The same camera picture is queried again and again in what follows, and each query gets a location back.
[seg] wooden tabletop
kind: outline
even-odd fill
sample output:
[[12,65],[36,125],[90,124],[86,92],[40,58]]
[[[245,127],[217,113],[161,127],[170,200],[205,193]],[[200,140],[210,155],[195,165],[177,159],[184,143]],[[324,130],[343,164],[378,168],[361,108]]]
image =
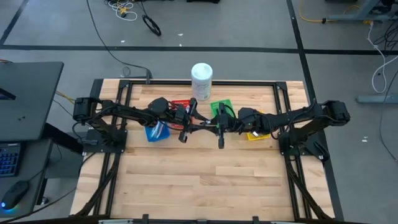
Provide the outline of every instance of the wooden tabletop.
[[[104,80],[100,98],[115,100],[118,83],[118,79]],[[308,105],[302,82],[287,82],[287,87],[293,110]],[[130,105],[146,108],[159,97],[190,99],[191,92],[188,85],[134,85]],[[210,99],[198,102],[198,111],[212,118],[210,103],[225,99],[231,100],[235,113],[241,107],[276,113],[273,90],[267,86],[213,85]],[[294,220],[285,162],[276,140],[248,141],[245,134],[228,133],[225,148],[218,149],[218,137],[210,132],[190,134],[183,144],[178,131],[171,131],[168,139],[147,142],[142,126],[127,123],[112,218],[141,218],[147,213],[156,219]],[[103,154],[97,154],[82,168],[71,213],[79,211],[97,188],[102,163]],[[334,217],[322,163],[303,156],[302,164],[308,191]]]

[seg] concrete floor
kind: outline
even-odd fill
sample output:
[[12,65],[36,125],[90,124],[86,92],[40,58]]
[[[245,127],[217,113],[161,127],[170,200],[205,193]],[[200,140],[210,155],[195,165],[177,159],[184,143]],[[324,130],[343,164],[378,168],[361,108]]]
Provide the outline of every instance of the concrete floor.
[[[0,0],[0,33],[6,29],[22,0]],[[296,15],[299,0],[292,0]],[[147,1],[148,14],[158,22],[162,37],[152,34],[143,22],[122,21],[102,0],[90,0],[98,30],[107,45],[161,47],[266,47],[297,49],[285,1],[224,0],[220,4],[185,3],[183,0]],[[341,14],[350,4],[304,0],[303,14],[322,18]],[[140,17],[142,11],[135,7]],[[304,49],[371,50],[366,40],[369,27],[360,22],[314,24],[298,21]],[[375,24],[373,39],[382,35],[389,23]],[[30,0],[16,22],[5,45],[100,46],[85,1]],[[154,78],[189,78],[190,68],[207,62],[215,79],[302,80],[298,54],[255,52],[162,52],[119,51],[115,56],[150,68]],[[1,50],[0,58],[14,62],[62,61],[65,67],[58,90],[76,98],[88,96],[95,78],[121,76],[123,65],[105,51],[79,50]],[[307,55],[318,101],[341,100],[352,120],[342,128],[325,130],[335,171],[336,184],[346,221],[394,223],[398,207],[398,164],[385,151],[378,138],[380,105],[359,105],[357,95],[374,94],[371,75],[382,63],[379,55]],[[391,80],[398,62],[387,66]],[[132,68],[132,74],[143,71]],[[398,82],[392,92],[398,89]],[[68,101],[56,96],[66,109]],[[383,134],[390,150],[398,156],[395,139],[397,106],[385,107]],[[73,120],[53,105],[48,122],[70,132]],[[46,196],[57,198],[76,185],[76,179],[48,182]],[[66,217],[73,196],[43,210],[41,217]]]

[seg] blue backlit keyboard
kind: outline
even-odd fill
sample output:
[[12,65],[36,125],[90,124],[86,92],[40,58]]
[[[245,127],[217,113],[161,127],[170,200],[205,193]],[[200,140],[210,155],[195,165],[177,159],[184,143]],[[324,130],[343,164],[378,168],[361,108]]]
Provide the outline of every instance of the blue backlit keyboard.
[[20,143],[0,143],[0,177],[16,176],[20,160]]

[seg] white cylindrical container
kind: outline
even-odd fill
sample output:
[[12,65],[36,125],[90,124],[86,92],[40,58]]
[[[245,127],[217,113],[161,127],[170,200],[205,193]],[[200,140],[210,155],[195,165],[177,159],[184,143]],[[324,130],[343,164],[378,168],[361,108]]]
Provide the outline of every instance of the white cylindrical container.
[[193,97],[207,100],[210,97],[213,69],[206,63],[197,63],[191,70]]

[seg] container lid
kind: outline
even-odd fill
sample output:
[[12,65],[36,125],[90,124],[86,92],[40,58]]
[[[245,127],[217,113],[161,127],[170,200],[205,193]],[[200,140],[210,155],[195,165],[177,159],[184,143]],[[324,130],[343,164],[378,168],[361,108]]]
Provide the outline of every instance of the container lid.
[[192,67],[191,74],[198,80],[207,80],[213,75],[213,69],[206,63],[197,63]]

